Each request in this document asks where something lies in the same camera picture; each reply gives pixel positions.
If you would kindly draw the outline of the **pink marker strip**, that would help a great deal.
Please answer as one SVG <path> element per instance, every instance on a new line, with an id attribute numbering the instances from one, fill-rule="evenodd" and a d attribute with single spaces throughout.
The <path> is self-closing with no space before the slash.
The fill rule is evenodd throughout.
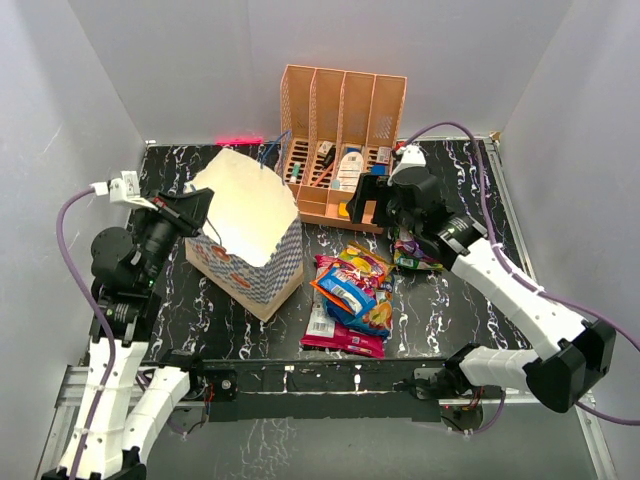
<path id="1" fill-rule="evenodd" d="M 261 135 L 224 135 L 215 139 L 215 144 L 225 145 L 260 145 L 264 142 Z"/>

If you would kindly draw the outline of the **green snack packet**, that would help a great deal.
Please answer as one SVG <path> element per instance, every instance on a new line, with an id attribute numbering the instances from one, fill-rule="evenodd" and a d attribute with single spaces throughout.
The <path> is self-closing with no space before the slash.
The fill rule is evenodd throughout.
<path id="1" fill-rule="evenodd" d="M 413 258 L 411 256 L 407 256 L 402 254 L 399 250 L 396 250 L 394 247 L 394 241 L 400 235 L 411 235 L 408 230 L 402 227 L 394 227 L 390 233 L 391 240 L 391 251 L 393 255 L 394 263 L 401 268 L 409 269 L 409 270 L 420 270 L 420 271 L 442 271 L 443 266 L 438 261 L 432 259 L 427 256 L 427 258 Z"/>

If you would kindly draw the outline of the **green white glue stick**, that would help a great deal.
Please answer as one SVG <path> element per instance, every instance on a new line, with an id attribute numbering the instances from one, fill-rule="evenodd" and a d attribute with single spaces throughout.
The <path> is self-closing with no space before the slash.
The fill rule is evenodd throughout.
<path id="1" fill-rule="evenodd" d="M 291 174 L 289 176 L 289 182 L 291 184 L 296 184 L 298 180 L 298 176 L 301 170 L 301 163 L 295 162 L 292 166 Z"/>

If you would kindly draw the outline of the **purple snack packet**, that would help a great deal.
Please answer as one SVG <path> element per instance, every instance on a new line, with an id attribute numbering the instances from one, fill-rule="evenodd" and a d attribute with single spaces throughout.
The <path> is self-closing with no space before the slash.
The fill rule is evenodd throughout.
<path id="1" fill-rule="evenodd" d="M 413 258 L 427 258 L 427 255 L 411 235 L 400 235 L 394 241 L 394 247 L 402 254 Z"/>

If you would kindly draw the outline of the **peach desk organizer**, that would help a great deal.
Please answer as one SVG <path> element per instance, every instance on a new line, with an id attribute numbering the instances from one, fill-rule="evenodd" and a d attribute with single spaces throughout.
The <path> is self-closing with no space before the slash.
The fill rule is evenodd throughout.
<path id="1" fill-rule="evenodd" d="M 391 170 L 376 162 L 379 147 L 397 145 L 407 90 L 403 76 L 288 65 L 280 83 L 280 123 L 292 138 L 286 158 L 280 162 L 285 181 L 297 201 L 303 222 L 354 231 L 379 233 L 372 215 L 375 203 L 366 204 L 362 224 L 338 216 L 340 202 L 354 192 L 331 188 L 342 157 L 359 151 L 364 158 L 362 173 Z M 292 166 L 301 163 L 296 184 L 289 182 Z M 311 183 L 330 165 L 330 178 L 319 186 Z"/>

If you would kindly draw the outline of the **checkered paper bag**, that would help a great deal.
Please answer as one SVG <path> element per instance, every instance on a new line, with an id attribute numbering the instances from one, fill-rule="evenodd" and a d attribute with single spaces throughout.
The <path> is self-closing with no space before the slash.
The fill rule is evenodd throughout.
<path id="1" fill-rule="evenodd" d="M 302 222 L 293 192 L 271 168 L 222 148 L 184 191 L 214 192 L 189 263 L 267 322 L 304 279 Z"/>

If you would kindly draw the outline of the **pink snack packet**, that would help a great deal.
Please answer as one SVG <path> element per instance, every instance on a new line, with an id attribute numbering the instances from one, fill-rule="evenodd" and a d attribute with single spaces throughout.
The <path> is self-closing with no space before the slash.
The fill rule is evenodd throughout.
<path id="1" fill-rule="evenodd" d="M 334 258 L 327 255 L 315 257 L 317 267 L 315 279 L 328 268 L 334 267 L 332 265 Z M 382 359 L 384 357 L 384 341 L 386 339 L 351 330 L 333 320 L 324 307 L 324 300 L 327 298 L 314 287 L 313 289 L 312 311 L 306 332 L 300 340 L 301 344 L 307 347 L 338 349 L 372 358 Z"/>

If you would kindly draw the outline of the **blue small snack packet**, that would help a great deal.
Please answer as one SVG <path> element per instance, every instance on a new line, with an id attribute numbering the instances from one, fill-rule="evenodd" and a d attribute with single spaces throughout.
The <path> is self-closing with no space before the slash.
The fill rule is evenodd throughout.
<path id="1" fill-rule="evenodd" d="M 328 268 L 311 285 L 333 304 L 359 318 L 376 306 L 376 300 L 361 289 L 341 268 Z"/>

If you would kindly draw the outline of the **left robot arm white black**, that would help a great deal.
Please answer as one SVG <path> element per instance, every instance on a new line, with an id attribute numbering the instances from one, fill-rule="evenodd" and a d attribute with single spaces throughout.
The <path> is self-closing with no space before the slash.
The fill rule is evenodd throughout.
<path id="1" fill-rule="evenodd" d="M 73 263 L 64 238 L 69 208 L 90 196 L 135 208 L 135 231 L 109 227 L 92 241 L 92 285 Z M 93 311 L 87 379 L 69 442 L 45 479 L 143 479 L 163 426 L 184 398 L 200 396 L 207 376 L 189 352 L 171 351 L 136 405 L 130 403 L 161 299 L 154 286 L 174 245 L 198 236 L 214 193 L 209 188 L 148 196 L 122 180 L 91 185 L 60 208 L 56 240 L 62 258 Z"/>

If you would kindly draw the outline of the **colourful candy packet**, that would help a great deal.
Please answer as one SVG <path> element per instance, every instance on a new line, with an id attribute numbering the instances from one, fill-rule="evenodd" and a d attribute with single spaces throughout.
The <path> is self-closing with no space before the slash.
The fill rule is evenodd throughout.
<path id="1" fill-rule="evenodd" d="M 343 326 L 357 332 L 387 339 L 392 329 L 393 282 L 386 281 L 374 290 L 376 305 L 363 316 L 353 314 L 337 306 L 328 299 L 324 300 L 327 314 Z"/>

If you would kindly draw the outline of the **red pen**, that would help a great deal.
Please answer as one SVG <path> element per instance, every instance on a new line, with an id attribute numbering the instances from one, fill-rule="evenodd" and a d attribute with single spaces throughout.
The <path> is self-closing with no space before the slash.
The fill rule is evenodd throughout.
<path id="1" fill-rule="evenodd" d="M 334 166 L 328 166 L 312 183 L 313 187 L 319 186 L 326 178 L 330 178 L 333 173 Z"/>

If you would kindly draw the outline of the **orange snack packet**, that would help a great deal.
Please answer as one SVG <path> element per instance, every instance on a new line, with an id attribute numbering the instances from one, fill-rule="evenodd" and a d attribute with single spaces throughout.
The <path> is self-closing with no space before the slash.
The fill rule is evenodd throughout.
<path id="1" fill-rule="evenodd" d="M 394 266 L 381 256 L 356 242 L 347 247 L 332 261 L 355 285 L 368 295 L 378 291 L 393 292 Z"/>

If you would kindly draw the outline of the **white small box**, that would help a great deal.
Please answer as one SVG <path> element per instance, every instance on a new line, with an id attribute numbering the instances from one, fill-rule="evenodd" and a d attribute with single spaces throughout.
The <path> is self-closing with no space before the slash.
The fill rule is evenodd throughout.
<path id="1" fill-rule="evenodd" d="M 379 164 L 388 164 L 391 157 L 392 149 L 390 147 L 381 146 L 377 150 L 376 162 Z"/>

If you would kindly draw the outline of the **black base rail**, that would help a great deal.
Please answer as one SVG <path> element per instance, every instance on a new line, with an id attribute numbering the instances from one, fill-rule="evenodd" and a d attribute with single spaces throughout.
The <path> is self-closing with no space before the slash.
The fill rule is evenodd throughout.
<path id="1" fill-rule="evenodd" d="M 487 387 L 478 400 L 471 392 L 428 386 L 444 367 L 441 359 L 367 358 L 320 360 L 210 360 L 198 368 L 213 389 L 210 419 L 411 419 L 436 422 L 454 407 L 471 406 L 471 424 L 481 406 L 499 398 Z"/>

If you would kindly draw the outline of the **white label bottle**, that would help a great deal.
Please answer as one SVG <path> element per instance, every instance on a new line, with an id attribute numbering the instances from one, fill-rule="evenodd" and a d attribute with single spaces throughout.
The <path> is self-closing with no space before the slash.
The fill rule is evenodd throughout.
<path id="1" fill-rule="evenodd" d="M 364 158 L 359 151 L 346 153 L 339 162 L 331 188 L 343 192 L 354 192 L 363 171 Z"/>

